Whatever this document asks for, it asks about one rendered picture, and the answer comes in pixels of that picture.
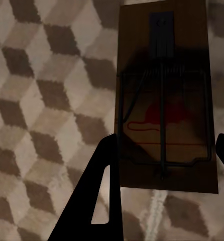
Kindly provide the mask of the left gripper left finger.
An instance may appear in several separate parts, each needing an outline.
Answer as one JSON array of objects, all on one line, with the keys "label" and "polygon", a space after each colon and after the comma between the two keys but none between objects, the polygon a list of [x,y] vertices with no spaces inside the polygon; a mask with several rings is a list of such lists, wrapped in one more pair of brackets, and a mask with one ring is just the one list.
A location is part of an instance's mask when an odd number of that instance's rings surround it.
[{"label": "left gripper left finger", "polygon": [[[104,169],[108,165],[109,223],[91,224]],[[48,241],[124,241],[116,134],[99,142]]]}]

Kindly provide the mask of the mousetrap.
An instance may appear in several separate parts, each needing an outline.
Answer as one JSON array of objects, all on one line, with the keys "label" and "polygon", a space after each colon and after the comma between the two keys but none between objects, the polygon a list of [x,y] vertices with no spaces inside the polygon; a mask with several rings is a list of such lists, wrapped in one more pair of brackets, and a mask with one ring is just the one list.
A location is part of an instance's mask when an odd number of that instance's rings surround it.
[{"label": "mousetrap", "polygon": [[120,187],[218,194],[205,0],[120,6]]}]

